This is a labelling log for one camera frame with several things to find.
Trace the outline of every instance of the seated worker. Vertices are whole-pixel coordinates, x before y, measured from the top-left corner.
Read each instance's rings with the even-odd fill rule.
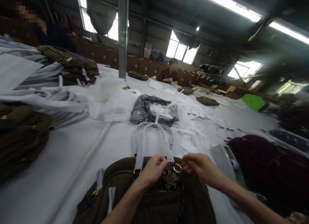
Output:
[[[33,24],[33,31],[41,45],[53,45],[76,53],[76,47],[65,31],[50,22],[45,22],[39,13],[39,8],[29,0],[16,0],[17,12]]]
[[[173,81],[175,84],[178,84],[179,77],[177,70],[178,70],[178,60],[176,58],[171,58],[168,63],[168,68],[162,70],[157,80],[169,84]]]
[[[167,160],[161,154],[152,157],[140,176],[101,224],[131,223],[143,195],[162,175],[166,174],[167,164]],[[309,221],[309,217],[294,212],[289,219],[281,217],[220,171],[207,155],[201,153],[184,155],[183,165],[184,173],[195,172],[203,183],[226,194],[255,224],[306,224]]]

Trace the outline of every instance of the gold buckle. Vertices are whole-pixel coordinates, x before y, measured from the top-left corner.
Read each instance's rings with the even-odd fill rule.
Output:
[[[179,168],[180,168],[180,170],[179,171],[177,171],[176,169],[175,169],[175,166],[176,165],[178,165],[179,166]],[[179,165],[179,164],[175,164],[175,166],[173,167],[173,170],[176,172],[176,173],[181,173],[181,166]]]
[[[139,175],[142,173],[142,169],[140,170],[140,172],[139,172]],[[133,174],[135,174],[135,169],[134,169],[134,171],[133,171]]]
[[[97,196],[97,195],[98,195],[98,193],[99,193],[99,190],[95,190],[95,191],[92,193],[92,195]]]

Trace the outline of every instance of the metal ring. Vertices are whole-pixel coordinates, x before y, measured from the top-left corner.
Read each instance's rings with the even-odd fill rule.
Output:
[[[176,165],[179,166],[179,168],[180,168],[179,171],[177,171],[177,170],[175,169],[175,166],[176,166]],[[174,170],[176,173],[181,173],[181,166],[180,166],[179,164],[175,164],[175,166],[173,166],[173,170]]]

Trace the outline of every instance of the white bag handle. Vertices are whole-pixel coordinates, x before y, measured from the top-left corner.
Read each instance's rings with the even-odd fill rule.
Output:
[[[143,129],[142,138],[140,140],[140,147],[138,148],[137,155],[136,155],[136,162],[135,162],[135,168],[134,168],[134,177],[135,178],[138,177],[138,175],[141,174],[141,172],[142,172],[143,160],[144,160],[144,149],[145,149],[145,132],[146,132],[146,129],[151,127],[151,126],[155,126],[155,127],[159,128],[159,130],[160,130],[160,132],[162,133],[162,136],[163,136],[163,142],[164,142],[164,147],[165,147],[165,150],[166,150],[167,161],[170,164],[175,163],[173,153],[172,153],[172,150],[171,150],[171,149],[173,149],[174,134],[169,129],[169,127],[163,126],[163,125],[160,125],[160,124],[156,124],[156,123],[151,123],[151,122],[144,122],[144,123],[139,124],[137,126],[136,131],[135,131],[134,136],[133,136],[133,139],[135,139],[135,143],[133,145],[135,145],[135,146],[137,144],[136,132],[141,126],[145,126],[145,127]],[[166,129],[170,132],[170,141],[167,140],[165,133],[164,133],[164,130],[163,130],[163,127],[164,127],[164,129]]]

